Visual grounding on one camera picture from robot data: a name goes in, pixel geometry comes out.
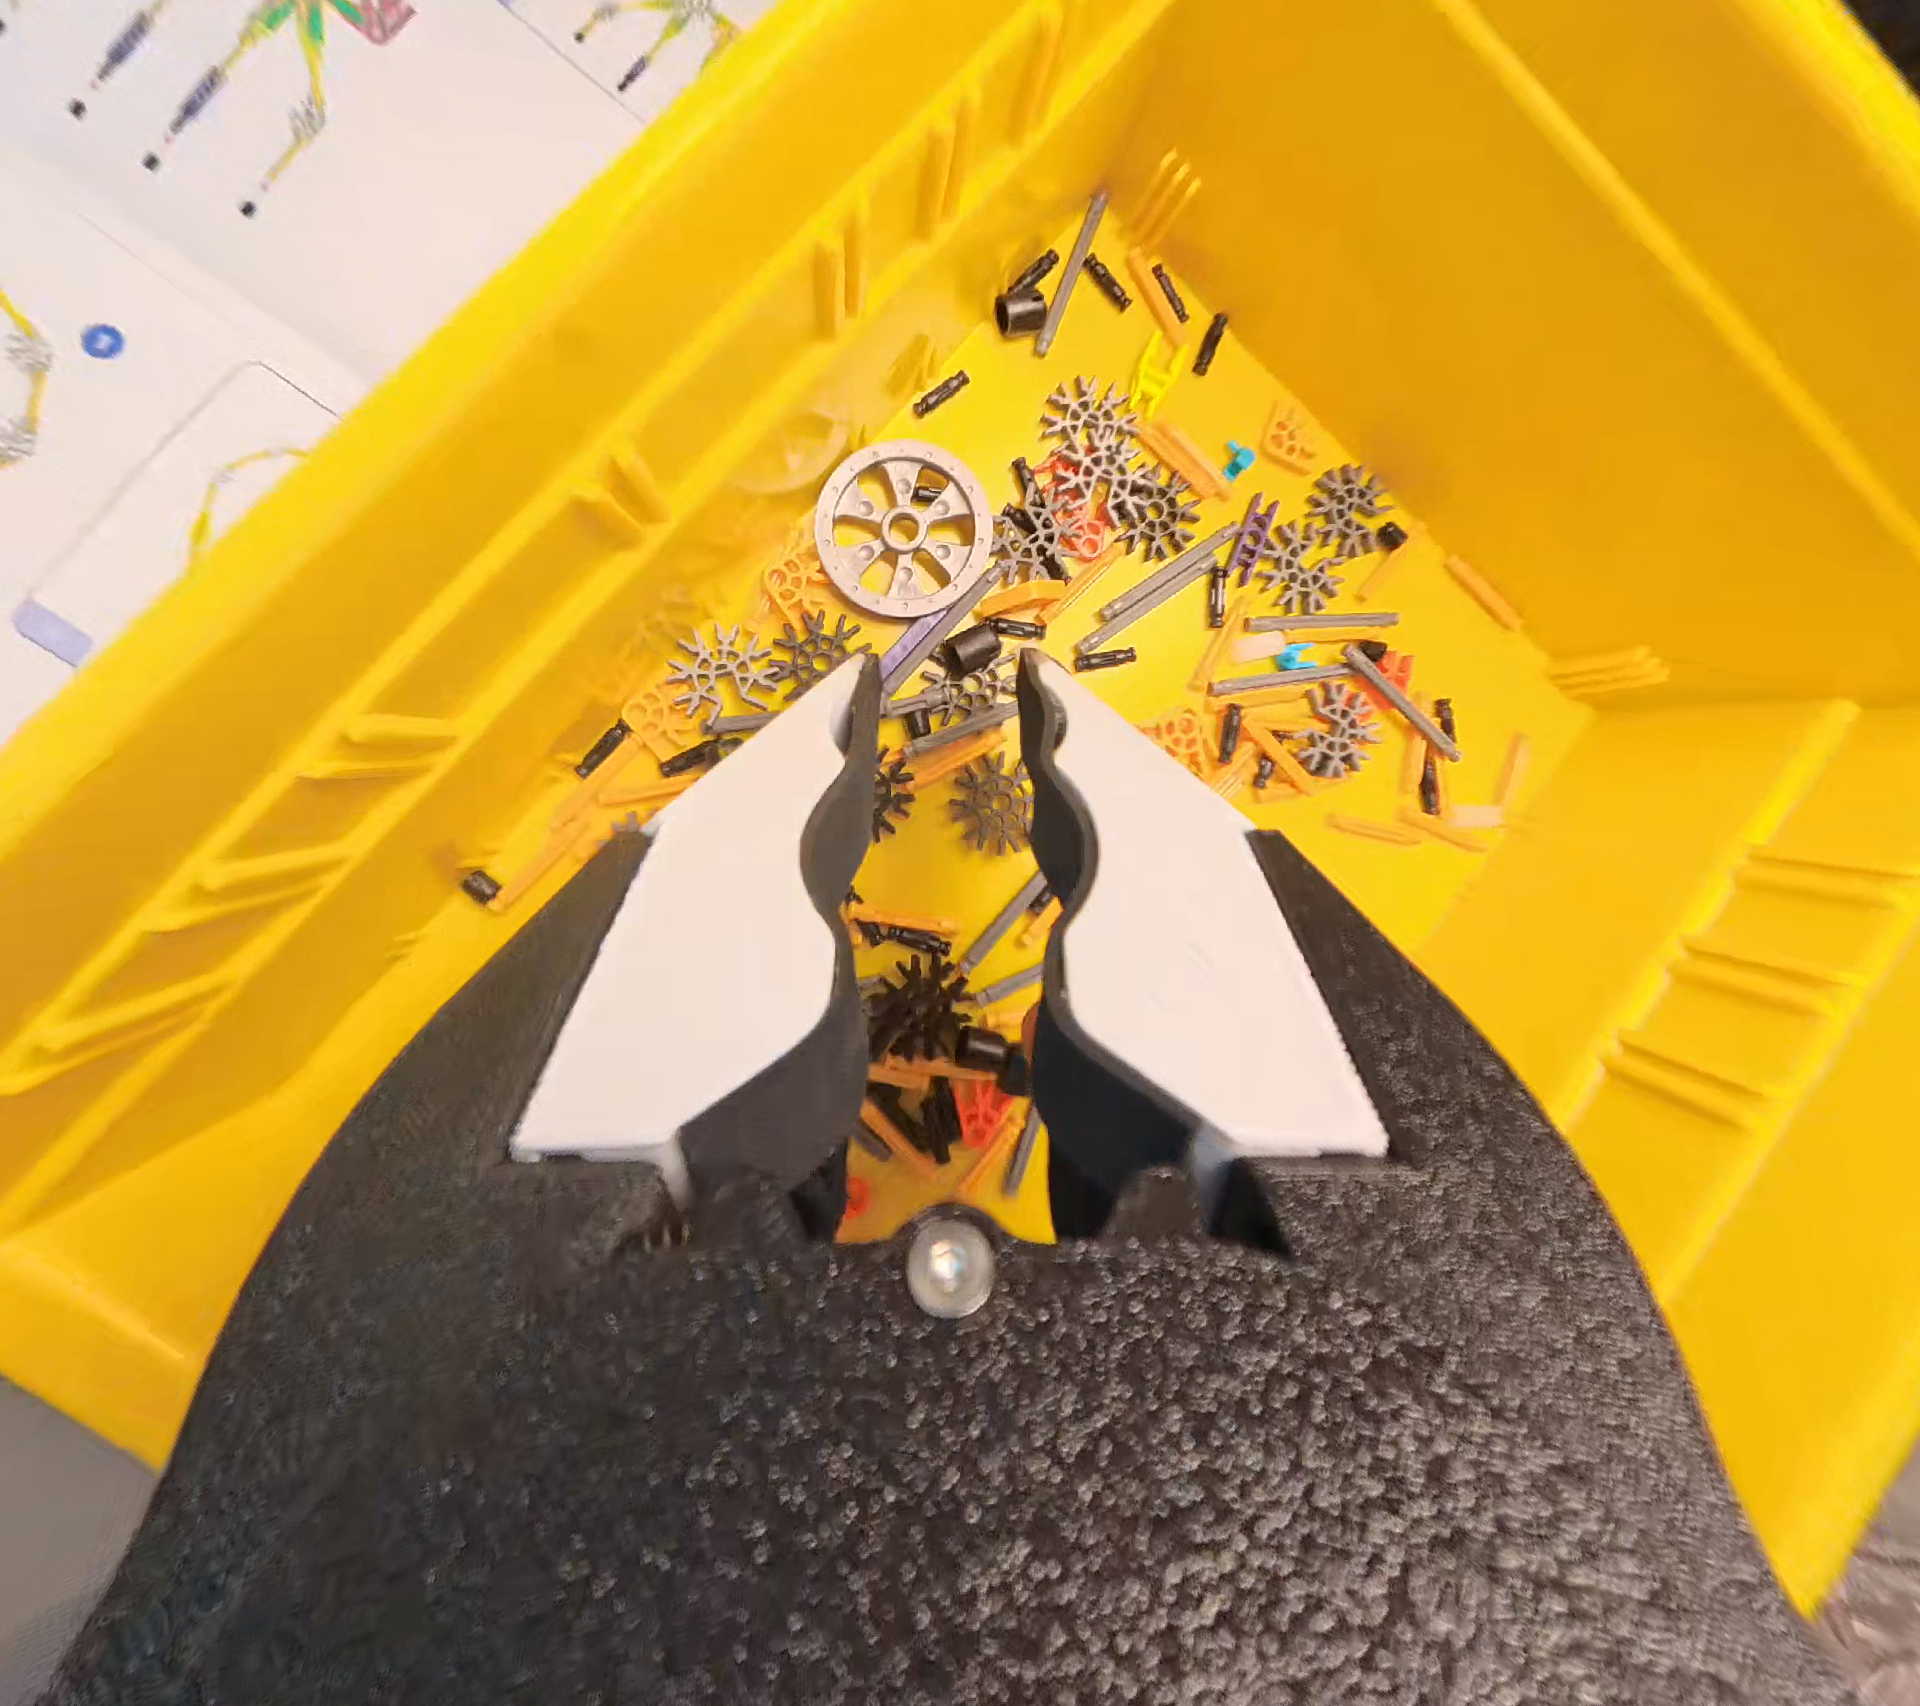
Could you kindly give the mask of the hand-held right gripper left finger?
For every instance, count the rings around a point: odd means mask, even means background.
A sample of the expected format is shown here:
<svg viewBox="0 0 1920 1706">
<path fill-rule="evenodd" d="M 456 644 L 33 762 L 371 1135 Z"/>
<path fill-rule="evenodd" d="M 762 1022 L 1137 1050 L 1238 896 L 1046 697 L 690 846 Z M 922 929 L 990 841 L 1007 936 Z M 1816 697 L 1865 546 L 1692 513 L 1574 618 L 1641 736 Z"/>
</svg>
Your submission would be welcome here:
<svg viewBox="0 0 1920 1706">
<path fill-rule="evenodd" d="M 687 1208 L 846 1154 L 867 1072 L 844 903 L 869 849 L 876 659 L 832 668 L 640 833 L 509 1159 L 651 1167 Z"/>
</svg>

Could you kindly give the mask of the pile of dark wheel parts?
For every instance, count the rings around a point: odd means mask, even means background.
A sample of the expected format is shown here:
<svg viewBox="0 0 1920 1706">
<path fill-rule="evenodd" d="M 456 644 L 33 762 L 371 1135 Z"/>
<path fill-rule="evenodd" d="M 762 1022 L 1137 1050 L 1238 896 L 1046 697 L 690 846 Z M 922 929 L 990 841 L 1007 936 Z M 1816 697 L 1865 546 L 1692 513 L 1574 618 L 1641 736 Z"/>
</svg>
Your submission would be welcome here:
<svg viewBox="0 0 1920 1706">
<path fill-rule="evenodd" d="M 871 1231 L 887 1201 L 861 1185 L 880 1165 L 939 1177 L 952 1151 L 972 1156 L 956 1189 L 915 1191 L 934 1212 L 932 1238 L 981 1238 L 980 1174 L 998 1167 L 1003 1195 L 1028 1179 L 1044 1137 L 1033 1095 L 1032 1034 L 1046 941 L 1060 906 L 1029 845 L 1028 783 L 1016 705 L 1023 653 L 1042 653 L 1212 786 L 1258 835 L 1309 969 L 1308 917 L 1288 904 L 1294 871 L 1276 831 L 1258 831 L 1241 803 L 1299 808 L 1340 783 L 1363 780 L 1387 728 L 1424 759 L 1393 816 L 1340 804 L 1318 821 L 1379 846 L 1451 846 L 1484 857 L 1507 822 L 1524 753 L 1501 766 L 1484 806 L 1451 806 L 1446 765 L 1461 759 L 1449 701 L 1422 701 L 1402 614 L 1349 609 L 1340 571 L 1375 550 L 1403 550 L 1403 528 L 1378 480 L 1345 465 L 1321 472 L 1304 513 L 1254 496 L 1231 503 L 1164 419 L 1137 419 L 1137 388 L 1088 375 L 1060 380 L 1037 406 L 1037 460 L 1009 465 L 1011 496 L 994 519 L 988 578 L 952 609 L 911 623 L 853 614 L 817 566 L 807 530 L 780 546 L 780 588 L 765 588 L 780 632 L 696 625 L 690 597 L 645 609 L 608 712 L 568 774 L 540 836 L 515 865 L 476 869 L 464 892 L 501 914 L 549 878 L 569 876 L 556 906 L 476 982 L 474 1021 L 490 1052 L 474 1067 L 485 1093 L 492 1177 L 594 1174 L 640 1181 L 640 1220 L 677 1223 L 716 1198 L 674 1203 L 648 1165 L 511 1160 L 511 1135 L 563 1019 L 599 951 L 644 850 L 642 833 L 704 774 L 764 731 L 830 671 L 876 659 L 880 718 L 869 849 L 844 896 L 867 1072 L 842 1160 L 790 1195 L 813 1238 Z M 1360 1054 L 1360 1022 L 1327 998 L 1361 1083 L 1386 1125 Z M 1200 1223 L 1186 1181 L 1170 1170 L 1171 1232 L 1277 1246 L 1280 1229 L 1256 1165 L 1241 1169 L 1230 1214 Z M 1103 1229 L 1053 1229 L 1073 1241 Z"/>
</svg>

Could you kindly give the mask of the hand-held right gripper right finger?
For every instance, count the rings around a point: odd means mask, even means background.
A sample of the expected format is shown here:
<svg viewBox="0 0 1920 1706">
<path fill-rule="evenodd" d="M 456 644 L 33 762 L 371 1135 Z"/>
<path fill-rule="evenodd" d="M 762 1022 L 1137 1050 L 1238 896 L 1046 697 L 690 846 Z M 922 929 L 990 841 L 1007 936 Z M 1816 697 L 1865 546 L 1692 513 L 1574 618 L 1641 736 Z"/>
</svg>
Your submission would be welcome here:
<svg viewBox="0 0 1920 1706">
<path fill-rule="evenodd" d="M 1256 831 L 1044 653 L 1020 655 L 1016 705 L 1028 845 L 1060 908 L 1029 1031 L 1051 1226 L 1103 1229 L 1162 1170 L 1217 1229 L 1243 1167 L 1384 1167 Z"/>
</svg>

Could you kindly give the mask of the yellow plastic parts bin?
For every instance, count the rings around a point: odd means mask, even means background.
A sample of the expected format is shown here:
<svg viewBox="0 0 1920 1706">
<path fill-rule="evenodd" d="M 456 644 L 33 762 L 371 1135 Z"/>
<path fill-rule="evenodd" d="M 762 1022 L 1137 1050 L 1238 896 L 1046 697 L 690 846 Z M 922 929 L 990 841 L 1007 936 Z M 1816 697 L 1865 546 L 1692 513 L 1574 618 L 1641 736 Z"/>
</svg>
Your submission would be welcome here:
<svg viewBox="0 0 1920 1706">
<path fill-rule="evenodd" d="M 1916 98 L 1837 0 L 773 0 L 3 734 L 3 1380 L 156 1464 L 648 609 L 1075 376 L 1340 569 L 1488 854 L 1282 831 L 1593 1177 L 1788 1597 L 1916 1434 Z"/>
</svg>

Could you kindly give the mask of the white building instruction sheet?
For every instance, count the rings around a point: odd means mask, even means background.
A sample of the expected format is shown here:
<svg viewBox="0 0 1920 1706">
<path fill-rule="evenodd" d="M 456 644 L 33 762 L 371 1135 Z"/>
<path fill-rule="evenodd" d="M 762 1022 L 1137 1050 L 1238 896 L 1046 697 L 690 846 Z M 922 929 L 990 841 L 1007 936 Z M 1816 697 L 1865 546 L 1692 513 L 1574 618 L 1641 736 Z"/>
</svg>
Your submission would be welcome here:
<svg viewBox="0 0 1920 1706">
<path fill-rule="evenodd" d="M 3 734 L 775 0 L 3 0 Z"/>
</svg>

